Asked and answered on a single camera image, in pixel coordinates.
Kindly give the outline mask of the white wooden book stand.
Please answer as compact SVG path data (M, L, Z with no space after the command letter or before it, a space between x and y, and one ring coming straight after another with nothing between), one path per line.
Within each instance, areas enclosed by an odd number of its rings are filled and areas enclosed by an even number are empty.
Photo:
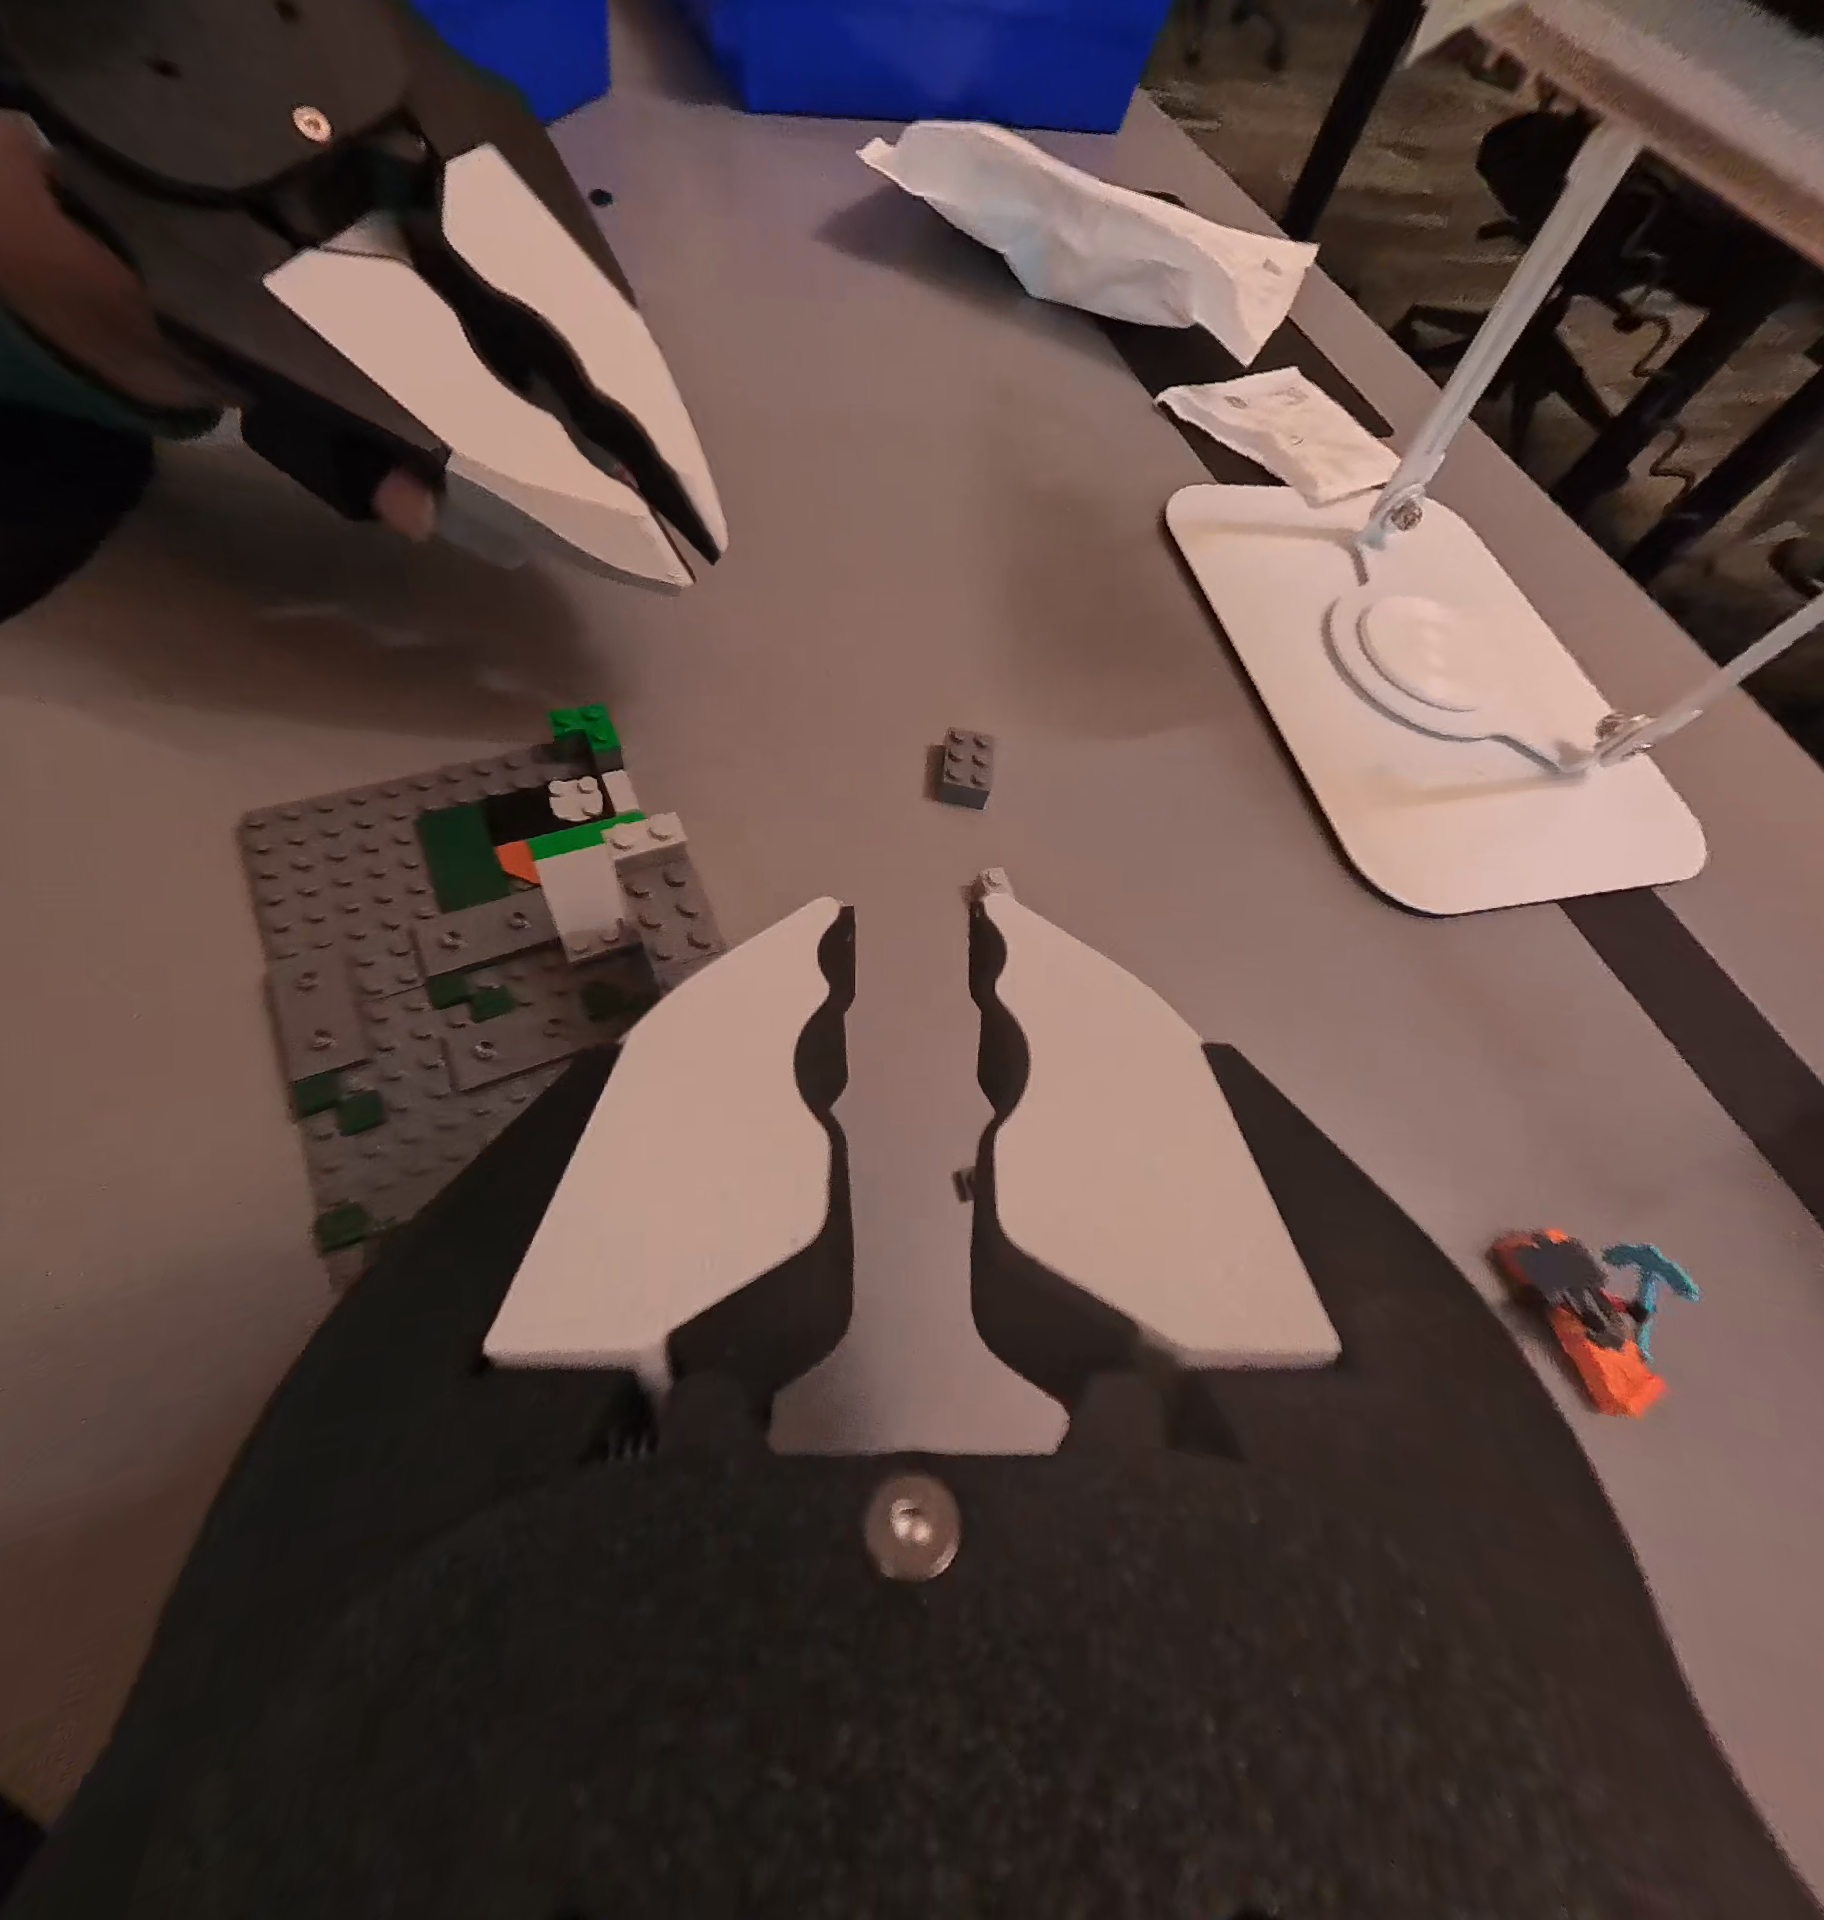
M1645 151L1824 270L1824 43L1794 4L1511 4L1493 37L1601 123L1570 210ZM1532 301L1493 307L1463 374ZM1427 491L1470 422L1444 391L1371 499L1202 484L1167 532L1340 851L1382 898L1452 916L1704 869L1649 759L1824 623L1824 590L1656 713L1611 708L1474 527Z

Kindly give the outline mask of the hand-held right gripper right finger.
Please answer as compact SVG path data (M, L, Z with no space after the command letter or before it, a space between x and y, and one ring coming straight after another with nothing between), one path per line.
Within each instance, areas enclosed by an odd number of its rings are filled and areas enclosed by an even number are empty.
M974 1317L1019 1373L1316 1368L1340 1336L1201 1032L1021 899L972 903Z

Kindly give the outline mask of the person's left hand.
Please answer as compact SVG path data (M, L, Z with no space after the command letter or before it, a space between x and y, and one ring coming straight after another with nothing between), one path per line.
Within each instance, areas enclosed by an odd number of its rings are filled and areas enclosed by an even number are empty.
M184 444L247 400L167 339L136 270L60 203L53 153L0 107L0 405Z

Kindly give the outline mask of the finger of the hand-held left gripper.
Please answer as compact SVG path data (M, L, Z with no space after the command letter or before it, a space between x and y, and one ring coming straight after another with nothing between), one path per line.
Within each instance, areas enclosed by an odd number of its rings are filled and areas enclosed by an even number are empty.
M267 294L447 447L441 524L480 552L548 550L677 590L692 572L659 515L563 423L473 353L446 301L401 259L305 251Z
M707 455L655 337L598 251L495 145L443 162L440 230L479 283L493 362L542 393L705 560L731 536Z

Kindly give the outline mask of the blue plastic bin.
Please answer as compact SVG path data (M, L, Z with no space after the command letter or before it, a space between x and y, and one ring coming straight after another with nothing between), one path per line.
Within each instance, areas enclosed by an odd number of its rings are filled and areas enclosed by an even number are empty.
M1115 133L1169 2L679 2L742 109Z
M416 2L461 56L514 85L551 123L611 88L609 2Z

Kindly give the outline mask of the white printed paper sheet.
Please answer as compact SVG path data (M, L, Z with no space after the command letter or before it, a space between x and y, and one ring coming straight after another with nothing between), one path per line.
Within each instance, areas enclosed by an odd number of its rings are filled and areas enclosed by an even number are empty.
M1400 469L1400 455L1381 437L1295 365L1169 386L1153 400L1314 507L1375 493Z

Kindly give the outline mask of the black office chair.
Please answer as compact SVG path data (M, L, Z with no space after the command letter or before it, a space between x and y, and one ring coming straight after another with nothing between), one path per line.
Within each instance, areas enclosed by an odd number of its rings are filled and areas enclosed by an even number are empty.
M1463 415L1493 395L1508 405L1507 444L1521 450L1538 405L1560 400L1583 427L1601 432L1613 414L1606 395L1562 340L1562 323L1577 299L1597 301L1633 328L1633 298L1661 285L1680 242L1678 178L1658 161L1633 161L1595 210L1570 210L1587 145L1601 133L1590 116L1571 109L1535 109L1505 119L1482 139L1477 174L1492 192L1501 220L1482 237L1508 234L1523 242L1519 270L1508 285L1532 301L1521 311L1518 337L1487 368L1470 374L1487 323L1501 308L1472 313L1459 307L1414 304L1393 337L1429 373L1452 374L1447 391Z

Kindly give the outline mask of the grey brick model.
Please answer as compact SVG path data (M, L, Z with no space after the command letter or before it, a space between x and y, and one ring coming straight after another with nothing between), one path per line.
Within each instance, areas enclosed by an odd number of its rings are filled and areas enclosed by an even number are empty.
M731 947L600 703L551 708L540 744L255 810L236 842L338 1292Z

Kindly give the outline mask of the orange brick figure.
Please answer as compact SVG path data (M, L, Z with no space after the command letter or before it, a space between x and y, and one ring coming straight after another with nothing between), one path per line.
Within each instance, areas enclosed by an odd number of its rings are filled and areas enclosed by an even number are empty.
M1664 1301L1694 1304L1702 1288L1658 1245L1593 1248L1562 1229L1508 1229L1485 1258L1511 1299L1546 1323L1597 1411L1642 1419L1666 1399L1653 1328Z

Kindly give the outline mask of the black mesh seat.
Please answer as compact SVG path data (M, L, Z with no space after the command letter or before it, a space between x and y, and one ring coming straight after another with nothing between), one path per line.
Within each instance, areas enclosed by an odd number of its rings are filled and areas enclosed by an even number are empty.
M0 405L0 623L70 580L154 470L147 434Z

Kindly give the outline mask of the numbered white paper bag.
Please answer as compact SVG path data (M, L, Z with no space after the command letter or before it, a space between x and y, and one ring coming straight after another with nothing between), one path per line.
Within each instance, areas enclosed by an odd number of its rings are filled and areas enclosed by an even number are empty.
M856 155L999 252L1029 295L1099 319L1198 325L1244 365L1286 320L1316 262L1314 243L1220 225L988 122L914 122Z

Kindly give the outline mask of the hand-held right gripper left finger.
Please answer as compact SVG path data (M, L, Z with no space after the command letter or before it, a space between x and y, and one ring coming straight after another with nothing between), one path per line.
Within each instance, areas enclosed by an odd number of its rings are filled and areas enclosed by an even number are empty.
M833 1001L807 901L670 989L609 1079L485 1336L498 1368L670 1373L674 1336L802 1253L831 1212L831 1140L799 1085Z

